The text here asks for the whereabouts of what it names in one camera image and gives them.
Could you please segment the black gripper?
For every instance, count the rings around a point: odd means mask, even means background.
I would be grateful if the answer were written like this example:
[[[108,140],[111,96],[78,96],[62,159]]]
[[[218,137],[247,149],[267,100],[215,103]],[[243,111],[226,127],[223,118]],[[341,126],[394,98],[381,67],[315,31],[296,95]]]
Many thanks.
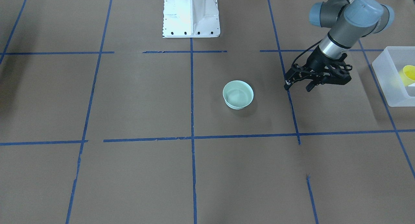
[[[284,89],[289,90],[291,86],[299,81],[310,78],[312,72],[317,73],[320,77],[313,79],[307,86],[307,92],[310,92],[314,87],[318,85],[324,85],[326,83],[326,77],[324,76],[325,67],[329,65],[339,65],[344,66],[347,69],[348,65],[344,62],[347,58],[347,53],[341,53],[340,58],[333,59],[323,53],[320,49],[315,49],[310,57],[308,57],[305,67],[309,70],[307,71],[304,67],[291,67],[285,73],[285,85]]]

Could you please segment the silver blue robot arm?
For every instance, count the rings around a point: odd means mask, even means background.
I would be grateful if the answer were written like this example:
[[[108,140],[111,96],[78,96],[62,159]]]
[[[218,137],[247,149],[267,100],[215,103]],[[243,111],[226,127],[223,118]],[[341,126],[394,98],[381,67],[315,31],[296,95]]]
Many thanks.
[[[384,31],[392,25],[392,7],[376,0],[327,0],[314,4],[309,13],[312,25],[328,28],[326,36],[312,45],[304,65],[292,62],[285,73],[285,90],[303,80],[311,91],[317,85],[346,85],[352,66],[345,63],[347,51],[360,38]]]

